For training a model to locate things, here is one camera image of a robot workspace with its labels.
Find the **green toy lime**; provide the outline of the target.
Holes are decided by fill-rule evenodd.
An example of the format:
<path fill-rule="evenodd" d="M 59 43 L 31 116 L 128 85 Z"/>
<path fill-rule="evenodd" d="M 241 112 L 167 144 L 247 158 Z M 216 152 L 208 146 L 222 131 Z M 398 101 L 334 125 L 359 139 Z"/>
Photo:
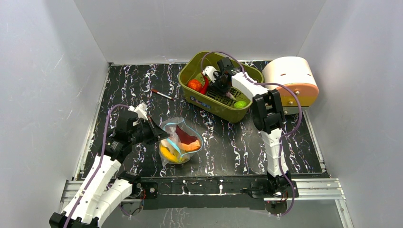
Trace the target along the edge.
<path fill-rule="evenodd" d="M 248 103 L 246 101 L 241 100 L 241 101 L 236 101 L 233 106 L 236 109 L 242 109 L 242 108 L 245 108 L 247 105 L 248 105 Z"/>

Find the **purple toy eggplant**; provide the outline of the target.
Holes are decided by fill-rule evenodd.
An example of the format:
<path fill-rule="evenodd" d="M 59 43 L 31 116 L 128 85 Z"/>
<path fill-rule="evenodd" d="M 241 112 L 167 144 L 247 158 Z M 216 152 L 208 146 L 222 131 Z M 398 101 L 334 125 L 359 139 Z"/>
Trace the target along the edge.
<path fill-rule="evenodd" d="M 225 96 L 233 101 L 236 101 L 235 96 L 231 92 L 226 92 Z"/>

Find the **orange toy papaya slice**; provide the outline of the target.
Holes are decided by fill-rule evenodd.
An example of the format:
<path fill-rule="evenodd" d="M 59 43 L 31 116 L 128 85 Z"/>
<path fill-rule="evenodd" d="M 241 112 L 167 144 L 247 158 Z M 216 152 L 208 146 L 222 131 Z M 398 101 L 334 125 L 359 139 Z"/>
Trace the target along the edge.
<path fill-rule="evenodd" d="M 175 133 L 178 135 L 180 141 L 178 146 L 181 150 L 185 152 L 194 152 L 202 147 L 201 141 L 196 136 L 189 135 L 179 126 L 176 126 Z"/>

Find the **red orange toy tomato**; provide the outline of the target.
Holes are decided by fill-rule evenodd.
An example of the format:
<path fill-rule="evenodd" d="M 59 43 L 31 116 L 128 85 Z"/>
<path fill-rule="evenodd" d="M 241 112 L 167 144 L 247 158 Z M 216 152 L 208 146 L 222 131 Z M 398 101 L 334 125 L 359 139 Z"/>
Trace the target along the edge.
<path fill-rule="evenodd" d="M 191 79 L 191 80 L 188 82 L 187 86 L 188 86 L 190 89 L 192 89 L 192 90 L 194 90 L 194 91 L 196 91 L 196 92 L 200 92 L 200 91 L 202 90 L 202 88 L 203 88 L 203 85 L 202 85 L 201 82 L 198 81 L 197 79 Z"/>

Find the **white orange cylindrical container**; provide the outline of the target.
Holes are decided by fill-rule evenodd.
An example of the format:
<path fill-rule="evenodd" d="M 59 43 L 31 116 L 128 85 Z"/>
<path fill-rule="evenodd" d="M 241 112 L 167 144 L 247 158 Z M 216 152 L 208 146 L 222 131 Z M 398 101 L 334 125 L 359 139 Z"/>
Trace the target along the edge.
<path fill-rule="evenodd" d="M 302 110 L 308 109 L 319 95 L 319 88 L 304 58 L 276 58 L 263 68 L 262 75 L 265 83 L 278 83 L 290 89 L 300 101 Z"/>

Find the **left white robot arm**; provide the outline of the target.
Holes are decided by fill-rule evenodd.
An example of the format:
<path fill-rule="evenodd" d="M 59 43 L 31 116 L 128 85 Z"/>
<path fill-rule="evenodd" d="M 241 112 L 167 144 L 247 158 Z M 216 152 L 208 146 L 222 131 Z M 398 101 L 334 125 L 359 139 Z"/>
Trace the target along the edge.
<path fill-rule="evenodd" d="M 132 112 L 132 118 L 122 127 L 108 129 L 114 105 L 107 113 L 100 153 L 72 200 L 61 213 L 53 213 L 49 219 L 52 228 L 100 228 L 105 220 L 127 197 L 136 198 L 143 191 L 140 177 L 125 171 L 107 188 L 112 176 L 132 152 L 132 146 L 154 144 L 169 134 L 161 129 L 147 114 L 147 105 L 133 107 L 123 105 Z"/>

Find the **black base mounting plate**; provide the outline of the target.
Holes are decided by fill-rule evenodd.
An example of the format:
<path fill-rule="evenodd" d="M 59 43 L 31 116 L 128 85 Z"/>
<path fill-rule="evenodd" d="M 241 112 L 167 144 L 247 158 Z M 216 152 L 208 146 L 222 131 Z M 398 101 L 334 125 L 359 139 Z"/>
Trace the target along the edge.
<path fill-rule="evenodd" d="M 263 198 L 252 197 L 253 183 L 267 182 L 266 175 L 142 177 L 155 192 L 146 192 L 145 209 L 264 209 Z"/>

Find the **yellow toy banana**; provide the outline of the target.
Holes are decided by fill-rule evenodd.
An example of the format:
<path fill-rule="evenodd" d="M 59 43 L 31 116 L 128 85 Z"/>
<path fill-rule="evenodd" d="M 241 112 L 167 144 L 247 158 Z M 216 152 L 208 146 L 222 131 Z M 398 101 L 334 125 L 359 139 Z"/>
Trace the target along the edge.
<path fill-rule="evenodd" d="M 159 145 L 159 154 L 164 164 L 183 164 L 190 160 L 189 156 L 181 157 L 176 150 L 171 151 L 168 147 L 163 146 L 162 144 Z"/>

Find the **olive green plastic basket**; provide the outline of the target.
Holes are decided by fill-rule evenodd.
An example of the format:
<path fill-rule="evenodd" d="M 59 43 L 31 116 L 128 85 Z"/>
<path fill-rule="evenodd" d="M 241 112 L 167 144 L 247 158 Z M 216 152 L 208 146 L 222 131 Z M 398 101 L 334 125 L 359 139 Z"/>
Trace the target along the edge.
<path fill-rule="evenodd" d="M 202 85 L 204 85 L 205 82 L 202 71 L 207 66 L 213 66 L 219 70 L 217 61 L 223 58 L 225 58 L 225 56 L 218 53 L 209 54 L 207 51 L 196 54 L 179 73 L 179 82 L 182 86 L 186 101 L 230 123 L 237 123 L 244 118 L 246 112 L 252 104 L 251 99 L 247 98 L 245 93 L 231 86 L 229 92 L 235 96 L 236 101 L 244 100 L 248 103 L 245 108 L 236 109 L 233 106 L 236 101 L 233 101 L 226 96 L 221 96 L 217 92 L 213 91 L 210 85 L 210 80 L 209 88 L 205 95 L 201 94 L 200 92 L 196 92 L 187 86 L 191 79 L 197 79 Z M 235 67 L 240 68 L 238 63 L 236 63 L 234 60 L 231 61 Z"/>

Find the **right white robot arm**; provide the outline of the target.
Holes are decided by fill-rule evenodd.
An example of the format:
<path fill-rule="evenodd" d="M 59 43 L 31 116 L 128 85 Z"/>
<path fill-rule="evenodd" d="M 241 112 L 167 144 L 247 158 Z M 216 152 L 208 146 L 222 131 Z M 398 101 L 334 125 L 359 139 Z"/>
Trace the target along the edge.
<path fill-rule="evenodd" d="M 282 138 L 285 121 L 280 93 L 269 90 L 262 83 L 253 80 L 242 64 L 235 67 L 229 57 L 217 62 L 218 68 L 202 67 L 202 75 L 211 81 L 211 86 L 220 94 L 236 88 L 250 101 L 250 109 L 255 128 L 260 131 L 267 157 L 267 179 L 254 181 L 241 190 L 253 198 L 297 197 L 297 189 L 284 161 Z"/>

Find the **marker pen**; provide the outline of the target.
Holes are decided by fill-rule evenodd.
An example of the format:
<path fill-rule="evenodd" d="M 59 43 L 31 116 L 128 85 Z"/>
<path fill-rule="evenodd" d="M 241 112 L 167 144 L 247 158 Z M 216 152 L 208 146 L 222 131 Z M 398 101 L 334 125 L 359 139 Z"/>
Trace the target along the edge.
<path fill-rule="evenodd" d="M 160 95 L 162 97 L 165 97 L 166 99 L 173 100 L 173 98 L 171 96 L 165 95 L 165 94 L 163 94 L 163 93 L 161 93 L 161 92 L 159 92 L 159 91 L 157 91 L 155 89 L 152 89 L 152 92 L 155 93 L 155 94 L 158 94 L 158 95 Z"/>

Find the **clear zip top bag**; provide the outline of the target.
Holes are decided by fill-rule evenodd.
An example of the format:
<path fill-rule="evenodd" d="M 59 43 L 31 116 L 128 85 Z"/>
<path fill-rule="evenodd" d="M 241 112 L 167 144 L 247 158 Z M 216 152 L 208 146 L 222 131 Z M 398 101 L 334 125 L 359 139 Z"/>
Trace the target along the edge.
<path fill-rule="evenodd" d="M 203 148 L 202 137 L 182 117 L 163 121 L 160 127 L 169 137 L 159 142 L 162 165 L 184 164 Z"/>

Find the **red toy chili pepper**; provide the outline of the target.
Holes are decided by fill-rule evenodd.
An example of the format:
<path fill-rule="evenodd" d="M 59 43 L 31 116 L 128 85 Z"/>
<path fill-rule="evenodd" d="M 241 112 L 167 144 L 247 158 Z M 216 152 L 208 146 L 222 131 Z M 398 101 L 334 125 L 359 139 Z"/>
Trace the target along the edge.
<path fill-rule="evenodd" d="M 202 89 L 200 90 L 200 93 L 205 95 L 208 91 L 209 88 L 209 78 L 207 76 L 203 76 L 204 79 L 204 86 L 202 87 Z"/>

